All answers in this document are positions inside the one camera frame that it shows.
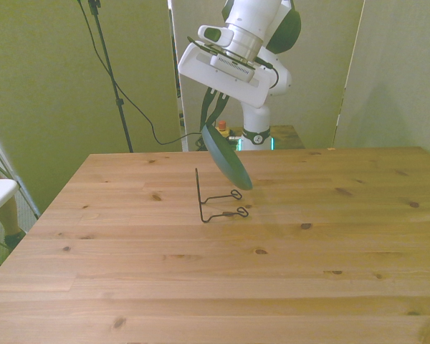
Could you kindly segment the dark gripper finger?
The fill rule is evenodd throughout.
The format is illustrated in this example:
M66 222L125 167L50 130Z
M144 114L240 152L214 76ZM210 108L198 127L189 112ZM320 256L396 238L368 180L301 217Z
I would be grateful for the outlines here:
M207 120L207 115L209 111L209 106L212 103L216 96L216 90L208 87L206 90L206 93L203 98L203 102L201 105L201 119L200 119L200 126L203 127Z
M208 118L209 125L213 125L216 122L217 118L224 111L224 108L226 107L226 104L228 103L228 101L229 101L228 95L225 95L223 93L219 94L214 111L212 114L210 114Z

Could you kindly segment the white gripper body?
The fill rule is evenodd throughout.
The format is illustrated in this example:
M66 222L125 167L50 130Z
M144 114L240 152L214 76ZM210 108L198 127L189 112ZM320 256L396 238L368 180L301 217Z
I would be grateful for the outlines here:
M269 89L277 81L273 71L258 67L248 69L250 75L245 77L240 74L242 65L233 68L233 73L227 72L225 64L212 66L211 61L223 60L221 54L214 55L202 50L194 43L190 43L178 63L178 71L181 75L191 78L201 84L218 90L240 102L260 108L265 103Z

